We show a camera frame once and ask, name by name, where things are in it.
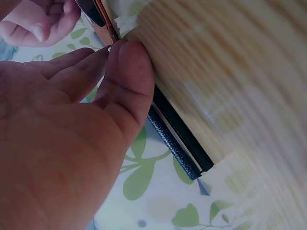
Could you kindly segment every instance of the hand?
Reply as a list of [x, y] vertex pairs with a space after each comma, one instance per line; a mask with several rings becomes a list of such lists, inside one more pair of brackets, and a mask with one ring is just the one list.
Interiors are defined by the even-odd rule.
[[74, 0], [23, 0], [2, 22], [0, 35], [14, 46], [52, 46], [80, 18]]
[[[78, 103], [105, 78], [92, 103]], [[83, 230], [111, 189], [152, 101], [137, 42], [49, 62], [0, 63], [0, 229]]]

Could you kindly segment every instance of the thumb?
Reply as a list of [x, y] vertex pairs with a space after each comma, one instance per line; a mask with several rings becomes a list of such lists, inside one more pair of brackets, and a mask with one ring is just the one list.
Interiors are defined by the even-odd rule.
[[23, 0], [4, 21], [15, 23], [34, 34], [39, 42], [50, 35], [51, 24], [43, 8], [30, 0]]

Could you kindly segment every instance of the black plastic strip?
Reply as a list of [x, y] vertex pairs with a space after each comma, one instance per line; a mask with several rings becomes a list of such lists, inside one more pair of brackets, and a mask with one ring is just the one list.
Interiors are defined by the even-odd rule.
[[214, 165], [212, 160], [157, 86], [154, 89], [153, 102], [199, 164], [202, 172], [211, 169]]
[[172, 133], [169, 131], [165, 123], [162, 121], [153, 106], [150, 108], [148, 113], [148, 120], [151, 122], [153, 127], [157, 130], [160, 137], [169, 148], [171, 153], [177, 159], [181, 167], [187, 173], [191, 180], [195, 180], [201, 176], [200, 170], [192, 161], [192, 159], [186, 154], [180, 144], [176, 141]]

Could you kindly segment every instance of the wooden panel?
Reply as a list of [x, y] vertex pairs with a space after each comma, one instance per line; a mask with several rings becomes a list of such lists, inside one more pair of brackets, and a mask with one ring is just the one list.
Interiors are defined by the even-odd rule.
[[278, 213], [276, 229], [307, 226], [306, 22], [303, 0], [153, 0], [130, 37], [219, 173], [250, 178], [250, 218]]

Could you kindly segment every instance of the floral tablecloth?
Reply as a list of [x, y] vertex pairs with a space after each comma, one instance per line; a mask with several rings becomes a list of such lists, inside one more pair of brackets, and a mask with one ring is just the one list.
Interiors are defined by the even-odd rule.
[[[137, 11], [146, 4], [145, 0], [129, 1], [133, 7], [117, 18], [122, 35], [134, 26]], [[52, 47], [12, 47], [2, 41], [0, 57], [19, 62], [48, 61], [81, 47], [103, 47], [84, 16], [72, 33]], [[91, 101], [94, 92], [82, 102]], [[112, 191], [87, 230], [253, 230], [277, 225], [274, 217], [261, 224], [253, 222], [253, 208], [246, 202], [255, 196], [249, 180], [242, 177], [245, 179], [236, 189], [228, 183], [231, 176], [244, 175], [245, 169], [226, 177], [222, 172], [227, 167], [220, 162], [198, 180], [190, 181], [146, 122], [127, 152]]]

